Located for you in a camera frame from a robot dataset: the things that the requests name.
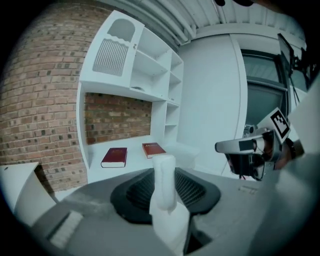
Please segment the red book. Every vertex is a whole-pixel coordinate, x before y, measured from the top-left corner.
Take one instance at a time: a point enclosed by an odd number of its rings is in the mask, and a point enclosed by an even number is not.
[[[111,147],[101,162],[103,168],[125,167],[127,160],[126,147]]]
[[[156,142],[143,143],[142,148],[146,155],[146,158],[152,158],[154,156],[163,155],[166,153],[166,151],[164,151],[163,148],[160,147],[160,145]]]

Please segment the brick wall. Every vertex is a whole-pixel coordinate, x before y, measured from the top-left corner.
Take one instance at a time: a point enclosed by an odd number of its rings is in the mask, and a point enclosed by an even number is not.
[[[87,183],[76,127],[78,77],[109,14],[83,4],[51,5],[21,36],[3,73],[0,163],[40,162],[36,173],[48,191]]]
[[[152,103],[108,94],[85,96],[88,144],[150,134]]]

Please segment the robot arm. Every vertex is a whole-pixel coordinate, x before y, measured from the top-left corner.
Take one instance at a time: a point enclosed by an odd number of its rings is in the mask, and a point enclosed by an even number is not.
[[[261,181],[268,170],[273,170],[288,138],[290,126],[284,115],[276,108],[258,125],[249,129],[249,137],[217,142],[215,150],[224,153],[232,165],[231,171],[242,176],[251,176]],[[273,145],[272,155],[264,152],[265,141]]]

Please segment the recess in brick wall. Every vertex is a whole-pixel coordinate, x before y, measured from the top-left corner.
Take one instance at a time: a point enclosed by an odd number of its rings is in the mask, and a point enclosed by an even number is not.
[[[88,144],[150,134],[152,103],[101,93],[87,93],[84,100]]]

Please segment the window frame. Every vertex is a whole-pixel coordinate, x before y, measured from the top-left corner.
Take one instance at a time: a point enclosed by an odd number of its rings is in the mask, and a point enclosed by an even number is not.
[[[242,53],[242,56],[265,59],[265,60],[274,62],[279,82],[264,79],[264,78],[254,77],[254,76],[248,76],[248,75],[246,76],[246,80],[247,80],[247,83],[250,83],[252,85],[266,87],[274,91],[277,91],[276,93],[278,93],[279,91],[282,92],[284,95],[282,98],[280,110],[283,113],[284,117],[288,120],[288,115],[291,111],[291,91],[290,91],[289,76],[285,72],[285,68],[284,68],[283,56],[281,56],[280,54],[275,55],[275,54],[271,54],[263,51],[246,50],[246,49],[241,49],[241,53]]]

